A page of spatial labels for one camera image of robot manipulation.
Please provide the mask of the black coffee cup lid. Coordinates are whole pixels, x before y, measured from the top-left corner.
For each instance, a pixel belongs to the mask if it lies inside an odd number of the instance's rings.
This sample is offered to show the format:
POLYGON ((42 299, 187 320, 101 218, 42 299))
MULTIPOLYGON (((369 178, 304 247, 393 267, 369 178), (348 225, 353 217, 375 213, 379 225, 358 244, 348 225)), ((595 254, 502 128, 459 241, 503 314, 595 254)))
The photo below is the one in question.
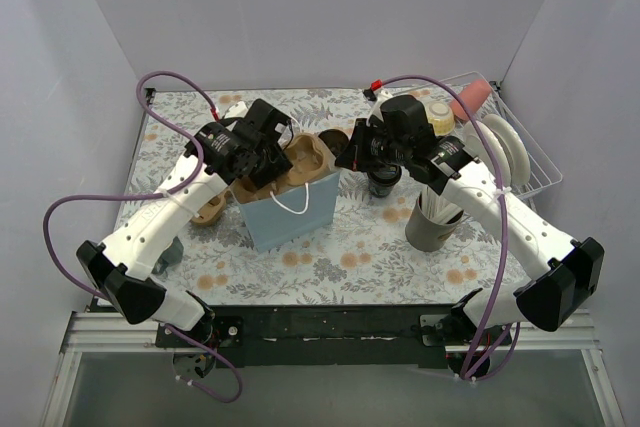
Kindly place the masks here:
POLYGON ((398 166, 387 166, 385 168, 370 171, 367 173, 371 182, 381 185, 395 185, 402 176, 402 170, 398 166))

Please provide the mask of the light blue paper bag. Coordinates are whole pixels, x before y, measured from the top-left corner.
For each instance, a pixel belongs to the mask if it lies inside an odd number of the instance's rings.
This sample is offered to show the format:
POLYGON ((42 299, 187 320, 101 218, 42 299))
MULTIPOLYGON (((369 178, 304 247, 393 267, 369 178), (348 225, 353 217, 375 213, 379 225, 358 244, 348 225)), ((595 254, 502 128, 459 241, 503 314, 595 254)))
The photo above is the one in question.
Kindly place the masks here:
POLYGON ((338 197, 340 174, 239 206, 254 248, 266 252, 286 242, 330 225, 338 197))

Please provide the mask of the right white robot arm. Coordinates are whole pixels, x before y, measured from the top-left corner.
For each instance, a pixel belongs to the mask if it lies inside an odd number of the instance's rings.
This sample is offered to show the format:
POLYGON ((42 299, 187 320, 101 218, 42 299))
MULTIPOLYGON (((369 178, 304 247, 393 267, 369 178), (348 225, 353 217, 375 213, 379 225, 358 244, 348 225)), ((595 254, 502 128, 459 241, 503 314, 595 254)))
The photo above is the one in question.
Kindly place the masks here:
POLYGON ((554 228, 520 199, 499 190, 488 167, 454 136, 438 137, 423 104, 411 95, 392 97, 379 115, 356 119, 336 166, 360 172, 396 165, 460 207, 524 268, 528 281, 500 288, 496 297, 478 289, 438 323, 438 334, 475 344, 494 326, 530 322, 556 331, 596 290, 604 249, 554 228))

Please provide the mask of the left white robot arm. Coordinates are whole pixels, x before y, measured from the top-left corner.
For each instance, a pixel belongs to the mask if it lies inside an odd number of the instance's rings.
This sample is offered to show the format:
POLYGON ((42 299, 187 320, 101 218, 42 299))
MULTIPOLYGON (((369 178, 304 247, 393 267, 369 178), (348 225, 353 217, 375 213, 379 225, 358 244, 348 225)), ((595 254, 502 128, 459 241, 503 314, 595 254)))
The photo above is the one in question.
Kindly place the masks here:
POLYGON ((169 324, 193 347, 213 333, 213 313, 189 292, 172 292, 153 270, 179 231, 234 181, 263 187, 292 164, 279 144, 292 120, 262 99, 238 104, 229 118, 191 136, 184 153, 154 193, 125 225, 99 243, 84 242, 76 256, 96 289, 131 324, 169 324))

